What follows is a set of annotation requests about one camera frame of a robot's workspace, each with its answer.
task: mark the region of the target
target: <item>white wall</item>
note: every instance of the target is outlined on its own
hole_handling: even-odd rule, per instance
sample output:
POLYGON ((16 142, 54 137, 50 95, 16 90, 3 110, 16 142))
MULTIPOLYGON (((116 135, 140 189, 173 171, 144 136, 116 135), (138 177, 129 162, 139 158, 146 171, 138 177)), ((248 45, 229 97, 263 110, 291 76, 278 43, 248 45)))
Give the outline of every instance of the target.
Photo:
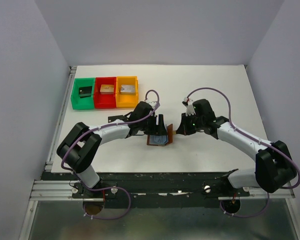
POLYGON ((247 73, 269 139, 286 142, 300 167, 300 0, 283 3, 247 73))
POLYGON ((247 64, 283 0, 35 0, 71 65, 247 64))
POLYGON ((18 239, 68 74, 35 2, 0 1, 0 240, 18 239))

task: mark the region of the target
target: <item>small box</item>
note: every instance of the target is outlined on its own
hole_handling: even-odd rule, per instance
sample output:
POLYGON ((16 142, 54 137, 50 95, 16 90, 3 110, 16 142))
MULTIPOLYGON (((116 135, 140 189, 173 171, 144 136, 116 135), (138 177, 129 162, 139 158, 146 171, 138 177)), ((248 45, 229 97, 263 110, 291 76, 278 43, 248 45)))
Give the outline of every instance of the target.
POLYGON ((92 94, 92 86, 79 87, 79 97, 81 99, 91 97, 91 94, 92 94))
POLYGON ((136 87, 134 85, 121 85, 120 93, 127 95, 136 94, 136 87))
POLYGON ((102 84, 100 87, 101 94, 114 94, 115 86, 110 84, 102 84))

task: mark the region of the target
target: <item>orange bin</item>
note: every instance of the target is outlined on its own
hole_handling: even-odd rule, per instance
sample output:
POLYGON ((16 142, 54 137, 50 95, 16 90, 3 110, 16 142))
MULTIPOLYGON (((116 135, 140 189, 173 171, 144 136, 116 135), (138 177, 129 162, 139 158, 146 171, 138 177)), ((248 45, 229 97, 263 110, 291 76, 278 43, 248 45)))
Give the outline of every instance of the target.
POLYGON ((117 108, 135 108, 139 102, 138 79, 136 76, 117 76, 115 85, 115 102, 117 108), (122 85, 134 85, 135 94, 121 94, 122 85))

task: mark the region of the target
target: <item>metal frame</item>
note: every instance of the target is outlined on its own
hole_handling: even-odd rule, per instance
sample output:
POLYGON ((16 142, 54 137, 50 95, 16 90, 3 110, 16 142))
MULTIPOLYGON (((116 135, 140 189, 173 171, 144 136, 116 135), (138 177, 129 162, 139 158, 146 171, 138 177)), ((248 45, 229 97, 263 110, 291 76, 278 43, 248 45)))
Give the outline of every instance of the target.
POLYGON ((297 237, 297 239, 300 240, 300 215, 299 215, 296 199, 288 198, 285 201, 286 201, 288 210, 290 212, 292 225, 294 226, 296 237, 297 237))
POLYGON ((23 220, 23 225, 21 228, 19 240, 27 240, 30 237, 30 232, 34 218, 36 215, 38 201, 29 201, 28 207, 26 209, 25 217, 23 220))
MULTIPOLYGON (((61 126, 65 117, 65 108, 69 101, 69 92, 72 86, 72 82, 75 79, 77 66, 70 66, 70 73, 68 83, 66 86, 62 106, 58 116, 56 128, 53 135, 53 141, 48 153, 44 171, 51 172, 52 169, 52 156, 56 150, 56 143, 60 136, 61 126)), ((34 181, 31 195, 29 198, 28 207, 26 210, 25 218, 21 228, 19 240, 27 240, 30 237, 31 228, 34 222, 38 201, 103 201, 102 198, 72 198, 72 187, 69 183, 76 183, 78 181, 34 181)), ((239 199, 265 199, 266 192, 259 188, 245 188, 245 191, 249 191, 250 196, 240 197, 239 199)), ((300 239, 300 217, 298 214, 297 206, 295 204, 294 192, 292 190, 280 189, 276 193, 270 194, 271 199, 286 199, 287 207, 291 215, 292 225, 296 231, 297 238, 300 239)), ((229 200, 231 197, 219 197, 219 200, 229 200)))

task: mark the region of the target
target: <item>metal floor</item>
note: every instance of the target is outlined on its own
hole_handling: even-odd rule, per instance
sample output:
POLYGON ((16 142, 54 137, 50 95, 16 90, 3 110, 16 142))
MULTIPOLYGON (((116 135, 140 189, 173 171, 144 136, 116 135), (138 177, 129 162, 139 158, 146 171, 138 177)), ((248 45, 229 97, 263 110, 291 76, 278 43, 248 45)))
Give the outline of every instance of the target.
MULTIPOLYGON (((241 201, 240 214, 259 211, 264 199, 241 201)), ((120 214, 105 209, 103 214, 120 214)), ((31 240, 297 240, 285 199, 272 199, 254 218, 226 216, 218 208, 131 209, 117 220, 84 217, 79 201, 38 203, 31 240)))

